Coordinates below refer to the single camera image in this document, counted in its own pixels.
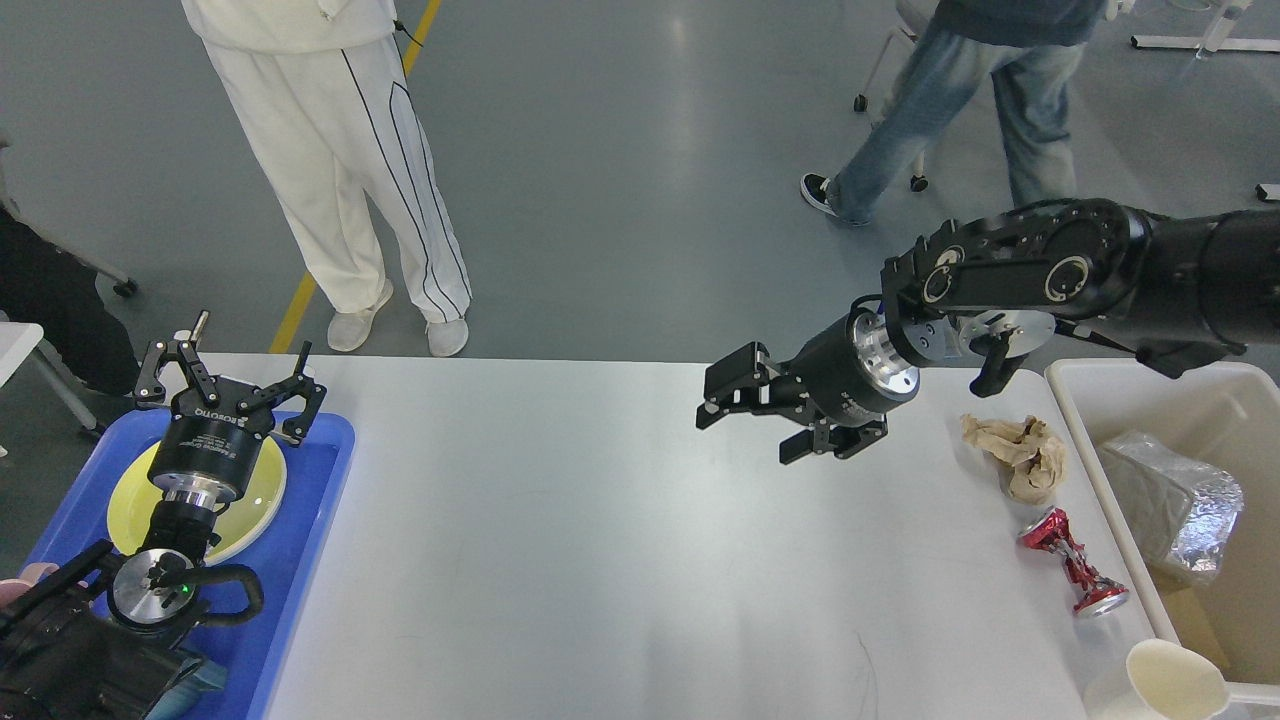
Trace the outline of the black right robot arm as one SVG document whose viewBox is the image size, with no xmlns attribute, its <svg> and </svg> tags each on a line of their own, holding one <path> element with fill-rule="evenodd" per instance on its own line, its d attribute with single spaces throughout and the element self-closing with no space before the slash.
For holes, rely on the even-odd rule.
<svg viewBox="0 0 1280 720">
<path fill-rule="evenodd" d="M 846 459 L 887 434 L 923 368 L 977 357 L 970 391 L 989 397 L 1057 334 L 1176 379 L 1277 342 L 1277 242 L 1274 210 L 1175 219 L 1106 199 L 945 222 L 795 357 L 750 342 L 712 364 L 695 424 L 781 416 L 799 425 L 781 462 Z"/>
</svg>

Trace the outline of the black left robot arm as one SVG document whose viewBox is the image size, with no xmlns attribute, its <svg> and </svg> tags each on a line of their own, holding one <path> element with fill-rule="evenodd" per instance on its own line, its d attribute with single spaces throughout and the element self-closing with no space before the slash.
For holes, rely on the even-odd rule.
<svg viewBox="0 0 1280 720">
<path fill-rule="evenodd" d="M 150 407 L 166 398 L 165 365 L 186 378 L 148 466 L 161 497 L 141 546 L 118 553 L 97 541 L 3 606 L 5 719 L 143 719 L 196 673 L 182 646 L 193 629 L 262 611 L 255 570 L 207 562 L 215 524 L 243 498 L 269 437 L 305 441 L 326 388 L 307 373 L 310 342 L 276 383 L 214 375 L 197 351 L 207 318 L 184 338 L 157 341 L 134 384 L 136 405 Z"/>
</svg>

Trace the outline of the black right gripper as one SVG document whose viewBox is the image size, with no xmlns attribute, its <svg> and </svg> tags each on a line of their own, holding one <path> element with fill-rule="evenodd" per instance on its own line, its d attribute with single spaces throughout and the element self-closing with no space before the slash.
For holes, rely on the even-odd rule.
<svg viewBox="0 0 1280 720">
<path fill-rule="evenodd" d="M 884 318 L 854 307 L 808 341 L 790 369 L 774 361 L 762 342 L 748 342 L 709 365 L 696 428 L 704 430 L 737 413 L 808 427 L 812 400 L 833 424 L 819 421 L 782 441 L 780 461 L 822 454 L 849 459 L 887 436 L 884 414 L 915 398 L 919 387 L 919 369 L 892 346 Z"/>
</svg>

